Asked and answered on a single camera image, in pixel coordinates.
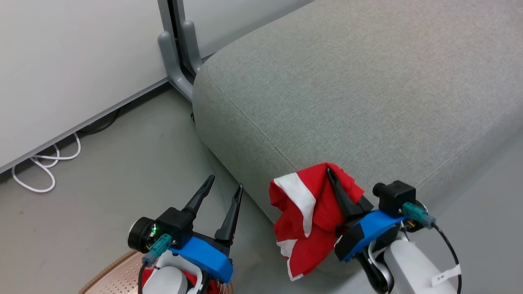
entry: white panel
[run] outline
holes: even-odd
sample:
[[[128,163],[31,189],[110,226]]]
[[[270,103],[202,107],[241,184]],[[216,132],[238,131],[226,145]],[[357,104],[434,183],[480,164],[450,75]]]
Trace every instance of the white panel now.
[[[155,0],[0,1],[0,167],[166,76]]]
[[[312,0],[183,0],[202,57]]]

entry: gray sofa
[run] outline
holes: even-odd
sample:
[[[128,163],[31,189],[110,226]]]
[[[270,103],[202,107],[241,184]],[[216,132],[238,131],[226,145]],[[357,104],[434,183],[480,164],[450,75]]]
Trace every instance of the gray sofa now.
[[[317,0],[212,56],[202,140],[274,222],[275,177],[340,165],[444,197],[523,125],[523,2]],[[374,197],[368,197],[376,203]],[[320,269],[353,273],[329,257]]]

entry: red and white cloth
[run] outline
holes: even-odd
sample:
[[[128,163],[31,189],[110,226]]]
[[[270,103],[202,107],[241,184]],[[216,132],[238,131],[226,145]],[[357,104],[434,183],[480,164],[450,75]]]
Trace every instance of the red and white cloth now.
[[[276,244],[288,259],[293,281],[312,272],[334,249],[335,230],[343,222],[326,175],[327,167],[336,174],[348,197],[357,203],[363,190],[332,163],[314,165],[270,182],[270,203],[283,212],[274,226]]]

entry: upholstery seam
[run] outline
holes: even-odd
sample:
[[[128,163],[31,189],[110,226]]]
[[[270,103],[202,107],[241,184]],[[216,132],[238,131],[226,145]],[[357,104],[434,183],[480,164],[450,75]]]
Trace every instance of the upholstery seam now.
[[[516,105],[517,101],[515,101],[514,103],[512,103],[509,107],[509,109],[512,109],[512,107],[514,107]],[[456,159],[457,156],[461,155],[463,152],[465,152],[466,150],[468,150],[468,148],[470,146],[472,146],[472,144],[474,142],[477,142],[477,140],[479,139],[480,136],[482,136],[483,134],[485,134],[486,132],[488,132],[490,129],[492,129],[492,127],[494,126],[494,123],[500,121],[501,119],[503,119],[505,116],[507,116],[507,114],[509,113],[508,110],[504,111],[503,113],[501,113],[497,118],[495,118],[482,132],[480,132],[478,135],[476,135],[473,139],[471,139],[468,143],[464,144],[458,151],[456,151],[452,156],[450,156],[447,160],[445,160],[440,166],[438,166],[436,169],[434,169],[429,175],[427,175],[425,178],[423,178],[422,180],[420,180],[416,185],[415,187],[416,188],[421,188],[423,187],[426,183],[429,182],[429,180],[431,180],[432,178],[434,178],[436,175],[438,175],[442,170],[445,169],[445,167],[447,167],[450,163],[452,163],[454,161],[454,159]]]
[[[252,125],[252,127],[256,130],[256,132],[258,132],[258,134],[260,134],[262,136],[263,139],[265,139],[265,141],[267,143],[269,143],[269,146],[271,147],[271,149],[273,151],[276,152],[276,154],[285,162],[285,164],[290,167],[294,172],[298,170],[298,168],[296,167],[296,165],[290,160],[288,159],[284,153],[276,146],[276,144],[274,144],[271,139],[269,139],[269,137],[263,132],[263,130],[260,129],[260,127],[252,121],[252,119],[246,114],[244,113],[238,105],[236,105],[236,103],[234,103],[229,95],[214,81],[214,79],[211,77],[211,73],[209,72],[209,67],[208,66],[205,66],[205,71],[207,72],[207,76],[209,77],[209,80],[215,85],[216,88],[218,88],[218,90],[220,90],[220,92],[223,93],[223,95],[227,98],[227,100],[229,101],[230,104],[232,104],[234,106],[234,108],[236,109],[237,112],[241,113],[242,116]]]

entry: white cord on floor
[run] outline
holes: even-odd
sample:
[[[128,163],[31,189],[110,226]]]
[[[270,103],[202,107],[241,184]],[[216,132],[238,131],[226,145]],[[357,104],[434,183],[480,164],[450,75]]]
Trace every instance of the white cord on floor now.
[[[74,136],[76,138],[76,143],[78,144],[78,151],[76,151],[76,154],[74,154],[73,156],[68,156],[68,157],[60,157],[60,150],[58,149],[58,146],[56,144],[53,144],[54,146],[54,149],[56,150],[56,156],[46,156],[46,155],[33,155],[31,156],[29,159],[31,159],[31,161],[33,161],[36,165],[40,166],[50,177],[51,177],[51,180],[53,181],[53,183],[51,184],[51,187],[47,188],[47,189],[44,189],[44,190],[39,190],[39,189],[35,189],[33,187],[30,187],[26,184],[24,184],[22,181],[20,181],[20,179],[16,176],[16,173],[15,173],[15,166],[13,166],[13,168],[11,168],[11,174],[13,175],[13,179],[15,179],[16,182],[18,182],[20,185],[22,185],[22,187],[24,188],[27,188],[33,192],[36,192],[36,193],[46,193],[46,192],[49,192],[51,191],[55,185],[56,185],[56,180],[54,179],[54,176],[53,174],[51,173],[51,171],[49,170],[50,168],[54,167],[58,161],[60,160],[71,160],[71,159],[75,159],[78,157],[78,155],[80,154],[80,151],[82,150],[82,145],[80,144],[80,138],[78,138],[78,135],[76,133],[74,133]],[[49,164],[49,165],[44,165],[42,164],[38,159],[39,158],[42,158],[42,159],[51,159],[51,160],[54,160],[53,163]]]

